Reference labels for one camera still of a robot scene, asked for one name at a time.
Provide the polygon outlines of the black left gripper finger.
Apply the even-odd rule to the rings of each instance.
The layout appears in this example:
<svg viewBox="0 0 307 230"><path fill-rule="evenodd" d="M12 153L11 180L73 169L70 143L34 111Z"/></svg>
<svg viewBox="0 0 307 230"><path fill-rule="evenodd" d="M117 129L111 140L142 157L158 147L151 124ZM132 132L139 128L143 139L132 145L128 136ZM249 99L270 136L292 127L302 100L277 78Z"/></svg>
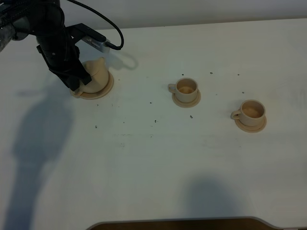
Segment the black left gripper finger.
<svg viewBox="0 0 307 230"><path fill-rule="evenodd" d="M80 86L80 81L76 77L62 77L62 82L72 91L75 91Z"/></svg>

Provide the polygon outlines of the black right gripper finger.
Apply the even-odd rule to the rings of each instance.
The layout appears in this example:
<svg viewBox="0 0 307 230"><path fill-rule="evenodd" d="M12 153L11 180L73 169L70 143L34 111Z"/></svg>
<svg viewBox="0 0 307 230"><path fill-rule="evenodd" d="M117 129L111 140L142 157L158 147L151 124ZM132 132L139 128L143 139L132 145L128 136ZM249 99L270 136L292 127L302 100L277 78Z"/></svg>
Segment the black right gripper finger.
<svg viewBox="0 0 307 230"><path fill-rule="evenodd" d="M83 84L88 84L92 81L91 75L85 69L80 71L79 79Z"/></svg>

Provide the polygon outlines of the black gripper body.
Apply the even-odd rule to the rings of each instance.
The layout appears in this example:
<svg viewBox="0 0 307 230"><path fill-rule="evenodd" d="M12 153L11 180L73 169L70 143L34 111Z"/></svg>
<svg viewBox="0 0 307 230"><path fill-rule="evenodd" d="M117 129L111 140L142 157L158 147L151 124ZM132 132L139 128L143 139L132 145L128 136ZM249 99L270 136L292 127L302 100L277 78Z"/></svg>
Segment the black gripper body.
<svg viewBox="0 0 307 230"><path fill-rule="evenodd" d="M76 77L84 69L68 29L63 26L54 34L37 36L40 53L51 72L59 78Z"/></svg>

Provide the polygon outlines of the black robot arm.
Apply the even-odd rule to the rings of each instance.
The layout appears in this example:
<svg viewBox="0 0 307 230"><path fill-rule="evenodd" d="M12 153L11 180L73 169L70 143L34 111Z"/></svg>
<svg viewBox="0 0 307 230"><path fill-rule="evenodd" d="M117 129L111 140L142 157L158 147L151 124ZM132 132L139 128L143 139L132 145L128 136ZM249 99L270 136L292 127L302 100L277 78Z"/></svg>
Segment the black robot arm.
<svg viewBox="0 0 307 230"><path fill-rule="evenodd" d="M0 33L20 41L36 37L37 50L48 69L72 91L92 78L79 60L80 51L68 28L58 0L3 0Z"/></svg>

